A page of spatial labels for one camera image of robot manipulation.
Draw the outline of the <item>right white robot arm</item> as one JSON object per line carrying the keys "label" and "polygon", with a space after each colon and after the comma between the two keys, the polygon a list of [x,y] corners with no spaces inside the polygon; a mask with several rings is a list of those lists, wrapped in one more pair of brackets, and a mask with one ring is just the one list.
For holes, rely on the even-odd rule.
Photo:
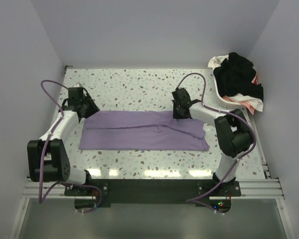
{"label": "right white robot arm", "polygon": [[214,192],[222,196],[229,191],[229,182],[236,179],[239,161],[256,146],[256,136],[241,110],[225,111],[212,108],[203,100],[192,100],[184,88],[172,92],[173,118],[194,119],[215,127],[221,160],[213,173],[212,188],[203,196]]}

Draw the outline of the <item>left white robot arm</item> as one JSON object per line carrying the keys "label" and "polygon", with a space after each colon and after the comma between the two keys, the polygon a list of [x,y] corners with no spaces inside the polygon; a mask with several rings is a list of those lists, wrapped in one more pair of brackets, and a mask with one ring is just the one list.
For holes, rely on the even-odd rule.
{"label": "left white robot arm", "polygon": [[91,175],[87,170],[72,169],[65,141],[82,119],[87,119],[100,109],[83,87],[67,89],[68,97],[57,104],[57,118],[49,130],[37,140],[27,144],[29,176],[43,189],[44,182],[76,185],[81,195],[93,191]]}

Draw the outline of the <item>purple t shirt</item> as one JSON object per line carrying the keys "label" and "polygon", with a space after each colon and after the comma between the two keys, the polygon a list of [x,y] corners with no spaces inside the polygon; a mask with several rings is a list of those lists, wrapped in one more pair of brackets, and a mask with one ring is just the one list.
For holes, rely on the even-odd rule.
{"label": "purple t shirt", "polygon": [[100,111],[84,121],[79,149],[208,151],[203,125],[171,111]]}

